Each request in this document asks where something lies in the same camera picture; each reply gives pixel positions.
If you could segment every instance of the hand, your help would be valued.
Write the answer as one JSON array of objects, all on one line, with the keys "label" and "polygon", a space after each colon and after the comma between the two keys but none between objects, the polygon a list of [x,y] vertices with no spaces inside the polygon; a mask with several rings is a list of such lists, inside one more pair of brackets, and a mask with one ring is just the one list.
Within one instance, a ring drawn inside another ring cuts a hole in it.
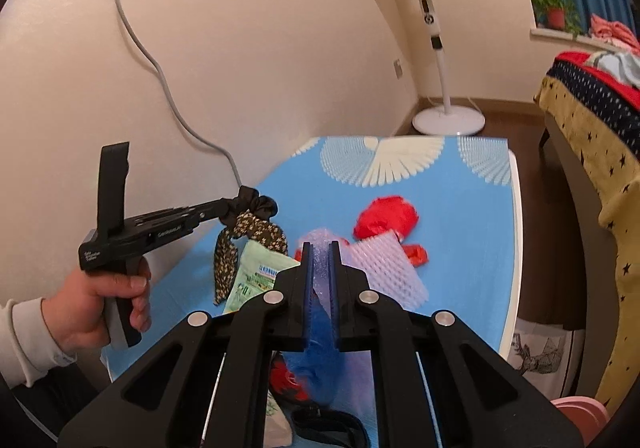
[{"label": "hand", "polygon": [[106,272],[88,275],[76,268],[52,298],[42,300],[42,317],[52,338],[67,354],[104,347],[110,342],[102,317],[104,297],[131,298],[131,326],[146,332],[151,327],[150,279],[151,271],[144,257],[138,276],[132,277]]}]

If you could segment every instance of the red plastic bag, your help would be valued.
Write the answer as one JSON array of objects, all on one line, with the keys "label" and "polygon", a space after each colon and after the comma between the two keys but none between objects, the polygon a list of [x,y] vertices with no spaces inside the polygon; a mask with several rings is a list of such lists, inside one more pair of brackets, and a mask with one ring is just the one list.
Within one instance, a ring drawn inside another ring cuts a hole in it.
[{"label": "red plastic bag", "polygon": [[417,223],[418,213],[406,199],[399,195],[380,197],[360,214],[353,236],[361,241],[393,230],[402,242]]},{"label": "red plastic bag", "polygon": [[427,250],[425,250],[420,244],[404,244],[402,245],[402,249],[414,268],[429,262]]}]

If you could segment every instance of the silver bolt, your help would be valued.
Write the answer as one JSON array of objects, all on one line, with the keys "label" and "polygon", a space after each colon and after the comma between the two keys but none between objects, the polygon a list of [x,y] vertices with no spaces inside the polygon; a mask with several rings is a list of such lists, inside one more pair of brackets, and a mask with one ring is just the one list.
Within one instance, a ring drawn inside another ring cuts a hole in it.
[{"label": "silver bolt", "polygon": [[280,291],[274,290],[267,291],[262,298],[264,298],[266,303],[275,304],[282,302],[282,300],[284,300],[284,295]]},{"label": "silver bolt", "polygon": [[207,313],[203,313],[202,311],[196,311],[195,313],[191,313],[187,319],[187,322],[192,327],[200,327],[207,323],[209,317]]},{"label": "silver bolt", "polygon": [[456,317],[453,316],[449,311],[439,311],[436,313],[436,322],[442,325],[443,327],[449,327],[453,325],[456,321]]},{"label": "silver bolt", "polygon": [[376,303],[380,299],[380,295],[375,291],[367,289],[358,295],[362,303]]}]

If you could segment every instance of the wall outlet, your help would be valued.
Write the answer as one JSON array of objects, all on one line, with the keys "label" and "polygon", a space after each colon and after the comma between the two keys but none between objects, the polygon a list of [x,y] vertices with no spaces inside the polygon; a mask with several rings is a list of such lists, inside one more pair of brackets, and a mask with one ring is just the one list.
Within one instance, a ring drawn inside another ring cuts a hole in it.
[{"label": "wall outlet", "polygon": [[396,70],[396,78],[400,80],[402,78],[402,65],[400,60],[394,60],[394,69]]}]

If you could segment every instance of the fan base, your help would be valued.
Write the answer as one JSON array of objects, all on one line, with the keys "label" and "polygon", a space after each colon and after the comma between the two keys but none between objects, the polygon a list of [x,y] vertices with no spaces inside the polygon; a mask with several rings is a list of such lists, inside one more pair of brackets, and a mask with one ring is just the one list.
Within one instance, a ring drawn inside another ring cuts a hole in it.
[{"label": "fan base", "polygon": [[445,114],[444,107],[432,107],[420,111],[414,117],[414,129],[420,134],[433,136],[468,136],[479,133],[484,127],[484,116],[470,107],[451,106]]}]

